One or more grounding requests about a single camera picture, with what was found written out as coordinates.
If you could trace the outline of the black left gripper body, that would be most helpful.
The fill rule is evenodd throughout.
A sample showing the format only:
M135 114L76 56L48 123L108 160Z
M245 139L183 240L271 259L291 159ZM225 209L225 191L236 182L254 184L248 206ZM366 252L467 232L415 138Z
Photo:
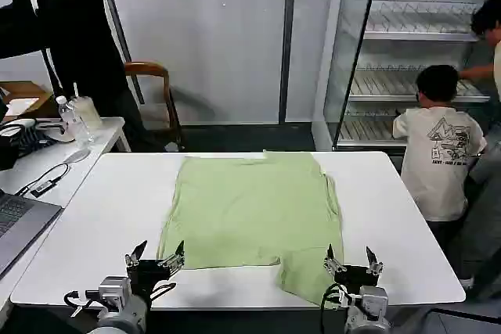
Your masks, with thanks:
M178 272L178 262L139 260L127 265L133 294L152 294L158 282L168 281Z

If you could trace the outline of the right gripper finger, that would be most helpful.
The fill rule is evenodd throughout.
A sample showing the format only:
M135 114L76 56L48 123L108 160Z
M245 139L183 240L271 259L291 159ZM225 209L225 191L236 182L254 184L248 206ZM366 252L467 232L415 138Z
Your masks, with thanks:
M334 256L334 251L331 244L329 244L326 250L326 256L324 258L323 265L329 273L345 272L345 266Z
M377 260L376 254L368 246L366 247L366 255L369 262L369 267L366 272L368 274L381 274L384 265Z

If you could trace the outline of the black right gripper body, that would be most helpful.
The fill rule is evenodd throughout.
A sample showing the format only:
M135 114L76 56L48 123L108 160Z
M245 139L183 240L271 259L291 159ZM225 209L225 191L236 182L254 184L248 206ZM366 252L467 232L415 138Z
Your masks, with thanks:
M359 294L363 286L377 286L378 276L368 267L346 265L345 271L335 272L333 280L343 285L349 294Z

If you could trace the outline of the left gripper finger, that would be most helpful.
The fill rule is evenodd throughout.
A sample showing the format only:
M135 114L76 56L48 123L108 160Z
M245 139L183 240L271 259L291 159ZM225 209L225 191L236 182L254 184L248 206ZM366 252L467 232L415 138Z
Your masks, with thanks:
M130 254L124 256L125 264L127 268L137 267L139 265L141 256L146 248L147 241L143 241L138 244Z
M184 241L181 241L177 246L175 252L159 261L157 264L163 268L164 270L168 270L169 272L178 272L181 270L185 263L185 252L184 252Z

